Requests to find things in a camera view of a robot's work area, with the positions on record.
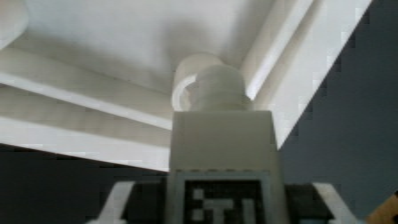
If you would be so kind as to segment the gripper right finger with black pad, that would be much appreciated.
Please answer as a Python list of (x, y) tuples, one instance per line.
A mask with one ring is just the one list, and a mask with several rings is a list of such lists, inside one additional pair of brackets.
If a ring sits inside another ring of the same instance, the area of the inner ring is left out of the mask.
[(289, 184), (292, 224), (365, 224), (329, 183)]

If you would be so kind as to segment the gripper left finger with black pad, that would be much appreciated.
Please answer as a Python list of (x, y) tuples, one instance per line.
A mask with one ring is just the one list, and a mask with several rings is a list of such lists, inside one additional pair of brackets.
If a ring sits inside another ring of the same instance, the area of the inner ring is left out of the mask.
[(164, 182), (122, 181), (114, 184), (100, 214), (86, 224), (162, 224)]

